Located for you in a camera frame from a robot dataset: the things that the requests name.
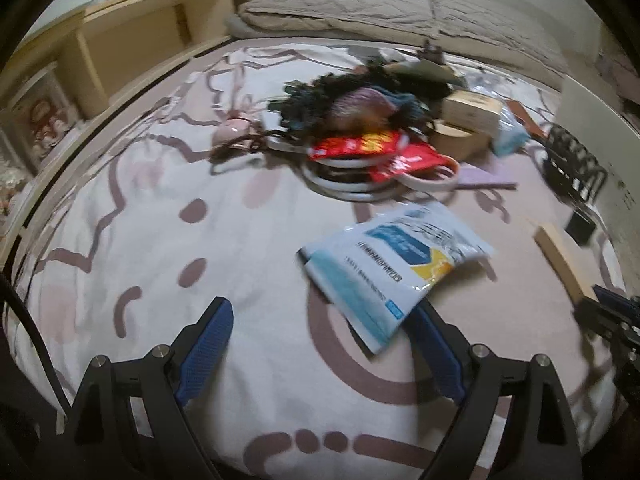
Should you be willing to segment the white blue medicine sachet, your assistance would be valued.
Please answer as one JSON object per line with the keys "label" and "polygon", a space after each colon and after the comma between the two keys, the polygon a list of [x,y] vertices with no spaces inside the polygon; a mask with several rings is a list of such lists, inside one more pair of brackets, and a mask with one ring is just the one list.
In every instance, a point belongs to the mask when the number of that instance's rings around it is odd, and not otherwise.
{"label": "white blue medicine sachet", "polygon": [[493,253],[438,200],[401,204],[299,249],[311,281],[374,354],[445,276]]}

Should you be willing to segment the long wooden stick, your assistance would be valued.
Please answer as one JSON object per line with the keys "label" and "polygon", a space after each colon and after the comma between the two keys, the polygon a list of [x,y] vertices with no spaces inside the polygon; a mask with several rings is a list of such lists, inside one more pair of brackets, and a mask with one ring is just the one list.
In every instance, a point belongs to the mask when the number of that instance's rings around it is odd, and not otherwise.
{"label": "long wooden stick", "polygon": [[585,273],[566,248],[560,232],[552,224],[544,223],[538,226],[534,241],[562,282],[574,306],[584,299],[597,299]]}

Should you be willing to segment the small black cube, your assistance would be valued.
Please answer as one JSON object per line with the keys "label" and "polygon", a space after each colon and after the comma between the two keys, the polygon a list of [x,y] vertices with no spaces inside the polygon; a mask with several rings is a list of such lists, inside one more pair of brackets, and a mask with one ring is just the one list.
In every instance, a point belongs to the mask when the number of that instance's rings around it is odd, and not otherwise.
{"label": "small black cube", "polygon": [[588,212],[581,209],[575,209],[572,212],[564,229],[566,234],[580,247],[589,244],[595,230],[596,222]]}

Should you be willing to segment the black hair claw clip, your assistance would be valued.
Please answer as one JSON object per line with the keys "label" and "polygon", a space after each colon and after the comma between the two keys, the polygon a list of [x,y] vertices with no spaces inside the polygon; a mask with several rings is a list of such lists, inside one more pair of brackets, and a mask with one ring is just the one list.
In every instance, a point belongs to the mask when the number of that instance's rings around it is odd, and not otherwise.
{"label": "black hair claw clip", "polygon": [[608,172],[588,148],[559,125],[551,127],[544,148],[542,175],[552,191],[577,203],[594,203]]}

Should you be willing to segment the white shoe box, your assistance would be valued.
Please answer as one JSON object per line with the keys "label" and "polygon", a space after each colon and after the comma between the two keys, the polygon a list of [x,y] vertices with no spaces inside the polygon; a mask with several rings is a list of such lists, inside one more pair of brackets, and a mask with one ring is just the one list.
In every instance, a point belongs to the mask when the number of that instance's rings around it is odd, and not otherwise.
{"label": "white shoe box", "polygon": [[628,292],[639,291],[639,133],[614,108],[567,76],[555,122],[608,172],[596,207],[608,228]]}

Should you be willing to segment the patterned white pink blanket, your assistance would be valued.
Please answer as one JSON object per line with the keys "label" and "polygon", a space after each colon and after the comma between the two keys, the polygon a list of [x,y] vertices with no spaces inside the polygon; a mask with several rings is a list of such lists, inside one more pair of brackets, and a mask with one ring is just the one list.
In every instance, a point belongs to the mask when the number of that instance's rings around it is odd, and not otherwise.
{"label": "patterned white pink blanket", "polygon": [[[234,310],[228,350],[188,406],[207,452],[273,479],[417,479],[456,407],[437,396],[407,336],[367,356],[346,320],[311,286],[297,252],[399,204],[350,204],[311,191],[282,159],[249,154],[210,173],[217,127],[238,110],[267,128],[268,100],[293,80],[351,70],[368,44],[240,41],[190,63],[145,118],[115,133],[25,245],[16,289],[72,398],[90,359],[144,356],[169,344],[216,296]],[[570,297],[534,241],[562,232],[570,207],[535,165],[544,149],[498,159],[518,187],[440,198],[495,248],[456,269],[428,299],[471,342],[498,356],[544,352],[562,380],[584,452],[619,408],[600,338],[582,336]]]}

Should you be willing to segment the purple notepad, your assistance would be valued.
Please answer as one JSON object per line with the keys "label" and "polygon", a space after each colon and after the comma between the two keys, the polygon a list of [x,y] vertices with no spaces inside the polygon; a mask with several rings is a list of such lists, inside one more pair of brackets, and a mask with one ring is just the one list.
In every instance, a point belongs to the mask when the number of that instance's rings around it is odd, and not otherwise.
{"label": "purple notepad", "polygon": [[518,181],[505,166],[479,167],[463,164],[460,167],[457,188],[460,190],[514,190]]}

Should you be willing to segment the wooden oval block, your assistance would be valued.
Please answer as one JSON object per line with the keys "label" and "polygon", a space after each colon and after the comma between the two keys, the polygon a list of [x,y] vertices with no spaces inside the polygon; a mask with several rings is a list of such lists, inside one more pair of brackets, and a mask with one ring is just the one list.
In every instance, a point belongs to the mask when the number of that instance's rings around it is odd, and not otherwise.
{"label": "wooden oval block", "polygon": [[435,130],[430,134],[431,146],[439,154],[449,156],[458,162],[465,162],[486,152],[490,141],[491,137],[485,133],[465,130],[446,122],[435,122]]}

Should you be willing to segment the red snack packet lower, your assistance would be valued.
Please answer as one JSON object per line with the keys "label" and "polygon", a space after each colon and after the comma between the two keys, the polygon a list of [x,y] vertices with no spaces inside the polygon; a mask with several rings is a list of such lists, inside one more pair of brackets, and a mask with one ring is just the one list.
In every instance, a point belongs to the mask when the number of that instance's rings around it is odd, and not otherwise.
{"label": "red snack packet lower", "polygon": [[460,166],[446,155],[439,154],[428,143],[411,143],[388,162],[368,170],[373,182],[397,180],[401,183],[445,181],[457,182]]}

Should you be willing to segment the red snack packet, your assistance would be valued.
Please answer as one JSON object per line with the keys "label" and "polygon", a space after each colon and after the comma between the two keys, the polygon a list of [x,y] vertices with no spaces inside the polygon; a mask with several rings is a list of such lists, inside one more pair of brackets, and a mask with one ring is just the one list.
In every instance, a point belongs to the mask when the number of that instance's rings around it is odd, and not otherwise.
{"label": "red snack packet", "polygon": [[428,143],[411,143],[388,162],[368,170],[373,182],[397,180],[401,183],[445,181],[457,182],[460,166],[446,155],[439,154]]}
{"label": "red snack packet", "polygon": [[308,156],[312,160],[385,156],[397,153],[407,141],[408,136],[397,130],[330,136],[312,142]]}

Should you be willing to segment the red snack packet upper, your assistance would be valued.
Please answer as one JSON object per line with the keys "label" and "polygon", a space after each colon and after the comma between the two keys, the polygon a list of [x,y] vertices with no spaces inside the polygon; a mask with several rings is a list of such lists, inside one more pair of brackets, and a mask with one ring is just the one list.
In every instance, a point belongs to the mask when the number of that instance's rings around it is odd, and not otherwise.
{"label": "red snack packet upper", "polygon": [[408,136],[397,130],[330,136],[312,142],[308,156],[312,160],[385,156],[397,153],[407,141]]}

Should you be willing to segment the pink handheld fan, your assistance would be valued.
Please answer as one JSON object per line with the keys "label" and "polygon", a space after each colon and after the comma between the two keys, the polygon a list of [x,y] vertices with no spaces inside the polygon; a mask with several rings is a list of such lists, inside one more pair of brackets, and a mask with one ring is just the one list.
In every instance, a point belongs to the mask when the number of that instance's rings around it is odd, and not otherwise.
{"label": "pink handheld fan", "polygon": [[250,109],[253,105],[253,98],[245,92],[245,83],[246,69],[243,64],[240,64],[233,71],[230,108],[226,119],[220,123],[213,135],[212,149],[214,151],[224,144],[238,143],[240,136],[250,133],[250,124],[253,119],[253,112]]}

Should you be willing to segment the dark crocheted yarn bag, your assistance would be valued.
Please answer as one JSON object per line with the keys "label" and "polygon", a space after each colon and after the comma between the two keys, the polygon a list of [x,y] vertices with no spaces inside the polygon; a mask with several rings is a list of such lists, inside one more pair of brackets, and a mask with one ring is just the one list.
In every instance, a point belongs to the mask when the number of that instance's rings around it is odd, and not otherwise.
{"label": "dark crocheted yarn bag", "polygon": [[255,153],[266,147],[273,134],[302,145],[330,136],[405,130],[426,136],[435,127],[433,113],[420,98],[417,84],[403,80],[382,61],[371,61],[348,74],[326,74],[311,82],[291,81],[284,95],[268,102],[267,110],[279,115],[277,129],[251,126],[210,151],[218,164],[245,143]]}

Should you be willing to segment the wooden shelf unit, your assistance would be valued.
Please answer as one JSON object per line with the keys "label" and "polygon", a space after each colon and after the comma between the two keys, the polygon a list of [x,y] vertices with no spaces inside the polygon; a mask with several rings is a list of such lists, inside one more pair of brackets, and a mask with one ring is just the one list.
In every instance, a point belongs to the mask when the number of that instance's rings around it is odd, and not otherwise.
{"label": "wooden shelf unit", "polygon": [[226,19],[248,0],[108,0],[58,18],[25,39],[1,74],[1,101],[54,61],[85,118],[139,81],[160,78],[230,38]]}

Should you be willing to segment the beige quilted duvet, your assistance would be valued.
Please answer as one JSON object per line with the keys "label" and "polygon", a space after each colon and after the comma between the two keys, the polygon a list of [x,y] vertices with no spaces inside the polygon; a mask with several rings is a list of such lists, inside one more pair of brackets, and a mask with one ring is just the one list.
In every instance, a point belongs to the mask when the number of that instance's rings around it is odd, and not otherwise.
{"label": "beige quilted duvet", "polygon": [[324,37],[422,47],[503,66],[555,89],[568,73],[556,40],[489,0],[250,0],[227,18],[236,38]]}

